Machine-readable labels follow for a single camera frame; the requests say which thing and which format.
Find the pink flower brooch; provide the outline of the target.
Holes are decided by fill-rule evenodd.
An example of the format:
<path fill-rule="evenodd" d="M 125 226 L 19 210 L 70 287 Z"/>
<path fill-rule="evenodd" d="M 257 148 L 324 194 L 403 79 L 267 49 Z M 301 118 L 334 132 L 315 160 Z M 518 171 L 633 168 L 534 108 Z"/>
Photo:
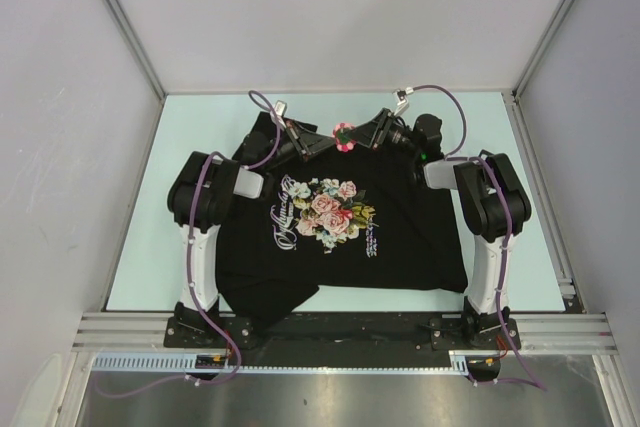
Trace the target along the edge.
<path fill-rule="evenodd" d="M 351 138 L 351 132 L 355 129 L 355 126 L 350 123 L 339 123 L 335 126 L 332 132 L 332 137 L 335 140 L 336 148 L 342 153 L 348 153 L 355 148 L 356 142 Z"/>

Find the black floral print t-shirt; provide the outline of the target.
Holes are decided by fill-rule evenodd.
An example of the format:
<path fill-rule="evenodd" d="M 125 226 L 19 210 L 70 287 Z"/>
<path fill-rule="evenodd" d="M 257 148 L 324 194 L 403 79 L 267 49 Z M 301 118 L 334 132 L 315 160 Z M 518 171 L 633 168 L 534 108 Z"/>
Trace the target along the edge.
<path fill-rule="evenodd" d="M 387 144 L 270 168 L 271 193 L 239 201 L 220 228 L 216 278 L 464 292 L 451 195 L 416 167 L 415 153 Z"/>

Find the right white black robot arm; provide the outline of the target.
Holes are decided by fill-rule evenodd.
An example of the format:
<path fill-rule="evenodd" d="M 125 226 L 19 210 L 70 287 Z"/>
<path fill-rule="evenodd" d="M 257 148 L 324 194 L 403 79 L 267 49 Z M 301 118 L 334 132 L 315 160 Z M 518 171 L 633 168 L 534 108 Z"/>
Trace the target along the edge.
<path fill-rule="evenodd" d="M 334 129 L 338 147 L 386 144 L 416 154 L 416 178 L 426 187 L 458 194 L 463 219 L 474 235 L 472 280 L 464 297 L 457 333 L 473 348 L 510 338 L 507 278 L 515 238 L 530 220 L 532 207 L 505 154 L 481 152 L 476 157 L 447 157 L 441 152 L 442 120 L 422 114 L 407 128 L 400 117 L 382 110 L 372 121 Z"/>

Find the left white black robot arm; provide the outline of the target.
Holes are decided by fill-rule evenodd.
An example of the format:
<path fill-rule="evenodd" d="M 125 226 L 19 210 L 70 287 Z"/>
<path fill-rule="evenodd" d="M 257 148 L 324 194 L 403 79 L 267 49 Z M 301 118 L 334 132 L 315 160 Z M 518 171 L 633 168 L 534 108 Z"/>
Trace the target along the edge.
<path fill-rule="evenodd" d="M 232 157 L 194 151 L 171 186 L 167 207 L 181 230 L 186 257 L 184 287 L 174 315 L 189 318 L 186 334 L 197 345 L 214 344 L 221 334 L 220 297 L 255 323 L 279 321 L 319 291 L 310 283 L 243 274 L 216 278 L 217 239 L 232 207 L 241 200 L 260 201 L 274 188 L 270 168 L 286 161 L 307 161 L 336 147 L 317 127 L 292 119 L 274 131 L 261 115 Z"/>

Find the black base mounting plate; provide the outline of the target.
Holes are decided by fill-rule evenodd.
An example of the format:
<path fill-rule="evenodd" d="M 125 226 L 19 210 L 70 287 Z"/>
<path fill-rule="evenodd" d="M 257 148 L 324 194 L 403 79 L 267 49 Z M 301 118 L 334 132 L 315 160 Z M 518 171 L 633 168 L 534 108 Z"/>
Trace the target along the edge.
<path fill-rule="evenodd" d="M 252 349 L 269 340 L 285 341 L 411 341 L 437 350 L 490 350 L 521 346 L 516 320 L 502 327 L 498 317 L 477 320 L 466 313 L 343 312 L 293 313 L 268 325 L 249 317 L 223 313 L 214 318 L 223 334 L 205 320 L 187 314 L 169 318 L 163 345 L 167 348 L 206 349 L 226 347 L 229 337 L 241 349 Z"/>

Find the right aluminium side rail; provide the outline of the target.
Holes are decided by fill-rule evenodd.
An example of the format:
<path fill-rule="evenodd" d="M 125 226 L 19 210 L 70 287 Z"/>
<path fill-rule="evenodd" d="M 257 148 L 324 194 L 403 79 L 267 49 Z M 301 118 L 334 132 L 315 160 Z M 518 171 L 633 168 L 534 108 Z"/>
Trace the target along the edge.
<path fill-rule="evenodd" d="M 583 303 L 579 289 L 522 108 L 512 92 L 502 92 L 502 98 L 526 171 L 532 202 L 541 224 L 565 310 L 569 313 L 582 313 Z"/>

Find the left aluminium corner post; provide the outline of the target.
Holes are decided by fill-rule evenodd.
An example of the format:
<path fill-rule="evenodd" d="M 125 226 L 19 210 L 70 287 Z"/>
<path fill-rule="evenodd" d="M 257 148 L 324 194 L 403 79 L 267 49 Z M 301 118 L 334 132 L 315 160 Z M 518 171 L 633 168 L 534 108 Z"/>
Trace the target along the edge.
<path fill-rule="evenodd" d="M 126 13 L 121 0 L 102 0 L 102 2 L 112 18 L 127 49 L 140 69 L 145 81 L 151 88 L 155 97 L 160 102 L 163 102 L 167 96 L 167 92 L 160 81 L 159 75 L 152 65 L 136 29 Z"/>

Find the aluminium corner post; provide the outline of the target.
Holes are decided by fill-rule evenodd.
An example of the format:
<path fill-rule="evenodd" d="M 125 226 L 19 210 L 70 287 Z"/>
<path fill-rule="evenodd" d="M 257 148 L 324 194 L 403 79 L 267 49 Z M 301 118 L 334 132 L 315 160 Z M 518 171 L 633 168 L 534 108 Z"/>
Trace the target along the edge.
<path fill-rule="evenodd" d="M 127 49 L 140 69 L 145 81 L 151 88 L 155 97 L 160 102 L 163 102 L 167 96 L 167 92 L 160 81 L 159 75 L 152 65 L 136 29 L 126 13 L 121 0 L 102 0 L 102 2 L 112 18 Z"/>
<path fill-rule="evenodd" d="M 539 69 L 555 37 L 569 17 L 569 14 L 576 2 L 577 0 L 559 1 L 540 39 L 536 43 L 531 56 L 527 60 L 521 74 L 511 90 L 511 94 L 516 101 L 519 101 L 526 91 L 530 81 Z"/>

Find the right aluminium corner post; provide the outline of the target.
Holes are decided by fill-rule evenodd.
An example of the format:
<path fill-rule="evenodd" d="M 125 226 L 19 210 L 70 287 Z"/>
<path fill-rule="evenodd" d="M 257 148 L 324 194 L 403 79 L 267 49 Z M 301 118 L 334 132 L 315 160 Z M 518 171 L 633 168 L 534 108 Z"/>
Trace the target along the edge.
<path fill-rule="evenodd" d="M 531 56 L 527 60 L 521 74 L 511 90 L 511 94 L 516 101 L 519 101 L 526 91 L 530 81 L 539 69 L 555 37 L 569 17 L 569 14 L 576 2 L 577 0 L 559 1 L 540 39 L 536 43 Z"/>

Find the aluminium front rail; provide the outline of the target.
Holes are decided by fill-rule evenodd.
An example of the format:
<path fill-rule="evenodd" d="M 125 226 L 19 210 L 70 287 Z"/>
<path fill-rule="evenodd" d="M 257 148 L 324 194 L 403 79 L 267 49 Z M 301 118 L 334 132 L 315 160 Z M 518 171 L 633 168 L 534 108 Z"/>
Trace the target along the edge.
<path fill-rule="evenodd" d="M 81 317 L 76 352 L 159 352 L 168 312 L 97 312 Z M 527 355 L 616 355 L 603 314 L 514 314 Z"/>

